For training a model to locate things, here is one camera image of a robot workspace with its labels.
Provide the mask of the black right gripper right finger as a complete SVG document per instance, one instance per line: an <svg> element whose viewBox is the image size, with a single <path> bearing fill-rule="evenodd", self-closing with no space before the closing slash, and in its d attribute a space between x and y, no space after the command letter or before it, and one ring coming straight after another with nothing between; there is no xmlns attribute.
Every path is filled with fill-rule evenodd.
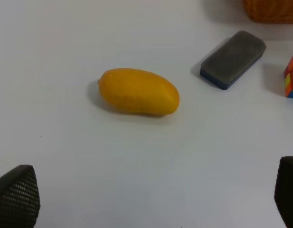
<svg viewBox="0 0 293 228"><path fill-rule="evenodd" d="M280 159L274 200L286 227L293 228L293 156Z"/></svg>

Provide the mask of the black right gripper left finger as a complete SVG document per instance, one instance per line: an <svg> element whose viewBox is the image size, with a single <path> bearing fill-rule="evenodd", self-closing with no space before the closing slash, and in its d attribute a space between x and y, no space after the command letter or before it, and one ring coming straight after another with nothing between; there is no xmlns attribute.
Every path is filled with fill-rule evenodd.
<svg viewBox="0 0 293 228"><path fill-rule="evenodd" d="M0 228L33 228L40 197L32 165L19 165L0 177Z"/></svg>

